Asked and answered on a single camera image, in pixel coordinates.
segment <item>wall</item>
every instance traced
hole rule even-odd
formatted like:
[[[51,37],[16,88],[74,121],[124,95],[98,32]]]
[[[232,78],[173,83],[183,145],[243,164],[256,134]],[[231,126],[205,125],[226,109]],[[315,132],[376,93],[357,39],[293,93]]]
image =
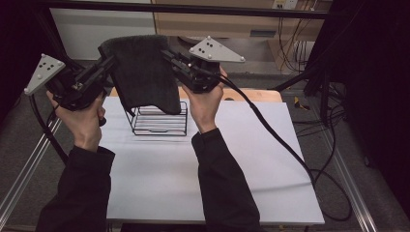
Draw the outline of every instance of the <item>wall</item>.
[[[150,3],[150,0],[100,1]],[[97,60],[98,46],[111,38],[156,34],[152,13],[66,9],[51,9],[51,13],[64,48],[74,60]]]

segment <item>black curtain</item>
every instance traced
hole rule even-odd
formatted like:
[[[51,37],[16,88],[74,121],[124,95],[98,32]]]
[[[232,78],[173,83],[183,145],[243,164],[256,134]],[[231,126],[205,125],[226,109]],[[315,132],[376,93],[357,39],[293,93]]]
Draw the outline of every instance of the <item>black curtain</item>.
[[[29,0],[3,0],[1,3],[0,124],[30,81],[41,54],[57,56],[37,17],[43,12],[44,19],[51,21],[50,11],[33,6],[35,1]],[[51,25],[49,30],[56,31],[54,23]]]
[[[410,217],[409,13],[405,0],[367,1],[349,25],[350,39],[331,68],[331,81],[346,85],[348,117],[370,165],[380,169]],[[322,37],[318,41],[329,40]]]

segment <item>dark towel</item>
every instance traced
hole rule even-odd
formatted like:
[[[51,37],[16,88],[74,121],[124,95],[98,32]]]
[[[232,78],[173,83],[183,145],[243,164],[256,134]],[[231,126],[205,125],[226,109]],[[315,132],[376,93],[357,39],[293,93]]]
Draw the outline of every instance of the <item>dark towel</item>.
[[[129,112],[154,105],[166,114],[181,112],[178,86],[169,63],[161,55],[168,49],[165,36],[132,36],[105,41],[101,51],[113,55],[117,67],[112,79],[121,104]]]

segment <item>wrist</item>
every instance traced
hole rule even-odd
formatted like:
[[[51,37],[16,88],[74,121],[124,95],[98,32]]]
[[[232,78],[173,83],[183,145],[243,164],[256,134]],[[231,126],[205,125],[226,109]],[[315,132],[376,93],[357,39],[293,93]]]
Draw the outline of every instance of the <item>wrist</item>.
[[[100,137],[93,136],[93,137],[85,137],[85,136],[75,136],[74,137],[74,145],[78,148],[90,151],[90,152],[97,152],[99,145],[100,145]]]
[[[205,133],[211,130],[214,130],[217,128],[217,125],[215,123],[211,123],[211,124],[203,124],[203,125],[197,125],[199,132],[200,133]]]

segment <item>hand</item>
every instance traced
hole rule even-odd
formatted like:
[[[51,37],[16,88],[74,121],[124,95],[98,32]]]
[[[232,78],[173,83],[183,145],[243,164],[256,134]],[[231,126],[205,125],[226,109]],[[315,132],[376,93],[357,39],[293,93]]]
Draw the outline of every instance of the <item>hand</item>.
[[[53,95],[47,91],[47,96],[55,108],[58,103],[52,99]],[[85,109],[69,111],[63,107],[57,107],[55,113],[73,133],[74,145],[76,147],[97,152],[102,138],[99,120],[102,119],[105,114],[103,94],[99,95],[93,103]]]
[[[220,73],[227,76],[220,67]],[[211,92],[203,94],[193,93],[187,86],[182,86],[190,99],[190,115],[201,133],[211,131],[217,127],[215,117],[223,96],[223,83],[217,85]]]

